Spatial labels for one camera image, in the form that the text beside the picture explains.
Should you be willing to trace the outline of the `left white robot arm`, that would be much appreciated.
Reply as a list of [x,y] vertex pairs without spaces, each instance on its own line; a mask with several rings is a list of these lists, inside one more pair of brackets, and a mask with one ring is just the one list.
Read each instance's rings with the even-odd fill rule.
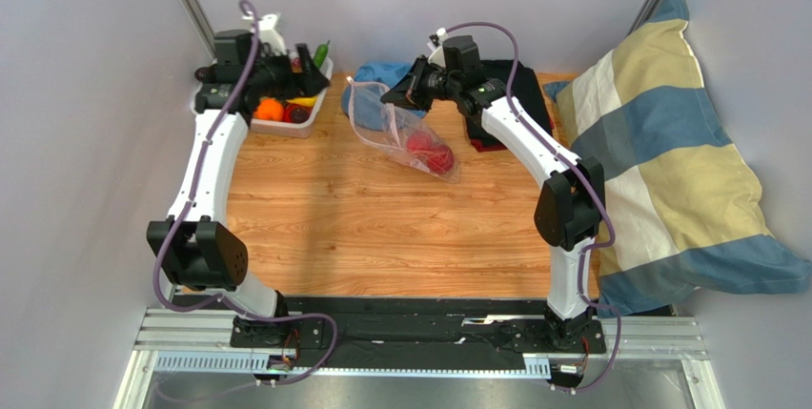
[[296,74],[286,55],[265,48],[258,29],[217,33],[214,55],[195,73],[195,136],[179,193],[166,218],[150,222],[146,232],[157,300],[176,313],[220,304],[248,328],[271,330],[281,340],[306,320],[322,321],[335,334],[328,315],[289,315],[283,295],[251,273],[246,244],[227,227],[233,170],[258,101],[295,90]]

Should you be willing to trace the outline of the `clear zip top bag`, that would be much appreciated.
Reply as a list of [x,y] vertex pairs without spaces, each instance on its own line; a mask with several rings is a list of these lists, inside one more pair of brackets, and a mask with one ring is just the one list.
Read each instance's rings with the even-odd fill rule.
[[[414,154],[407,151],[406,141],[410,135],[416,132],[429,133],[434,137],[435,141],[444,142],[449,147],[450,145],[414,113],[393,104],[382,103],[380,97],[388,90],[389,88],[382,83],[359,82],[354,81],[352,78],[348,80],[347,115],[358,140],[371,148],[383,152],[389,159],[398,164],[416,169],[449,183],[458,182],[460,167],[456,156],[455,166],[450,172],[447,174],[431,174],[424,164],[416,160]],[[361,128],[355,122],[355,107],[362,103],[370,106],[375,105],[381,111],[382,129],[380,131]]]

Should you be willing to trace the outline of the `yellow pear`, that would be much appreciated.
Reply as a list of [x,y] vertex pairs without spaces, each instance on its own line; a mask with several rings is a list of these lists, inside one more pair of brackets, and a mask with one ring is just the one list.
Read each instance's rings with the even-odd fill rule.
[[297,97],[297,98],[287,99],[286,102],[288,104],[291,104],[291,105],[297,105],[297,106],[301,106],[301,107],[312,108],[315,105],[317,99],[318,99],[317,96]]

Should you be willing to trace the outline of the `red lychee bunch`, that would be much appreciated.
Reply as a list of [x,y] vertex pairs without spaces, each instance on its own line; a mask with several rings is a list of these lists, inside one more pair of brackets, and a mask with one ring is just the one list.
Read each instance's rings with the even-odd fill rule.
[[435,141],[429,133],[413,133],[406,141],[406,148],[431,174],[447,174],[455,166],[456,159],[451,148],[444,142]]

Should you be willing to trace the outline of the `orange fruit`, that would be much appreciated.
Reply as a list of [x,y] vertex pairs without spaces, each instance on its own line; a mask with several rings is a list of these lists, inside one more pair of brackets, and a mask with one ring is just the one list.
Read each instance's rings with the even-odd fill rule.
[[254,117],[265,121],[281,122],[284,120],[285,105],[273,98],[264,97],[259,100],[254,111]]

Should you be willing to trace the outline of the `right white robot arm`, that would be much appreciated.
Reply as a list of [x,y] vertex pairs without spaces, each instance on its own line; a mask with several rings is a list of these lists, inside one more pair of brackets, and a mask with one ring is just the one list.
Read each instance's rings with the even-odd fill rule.
[[534,223],[551,256],[542,335],[553,349],[580,345],[592,319],[587,266],[605,214],[603,168],[561,146],[521,108],[511,86],[482,66],[472,36],[450,37],[435,52],[443,61],[421,55],[381,100],[424,112],[437,100],[452,101],[532,175],[539,188]]

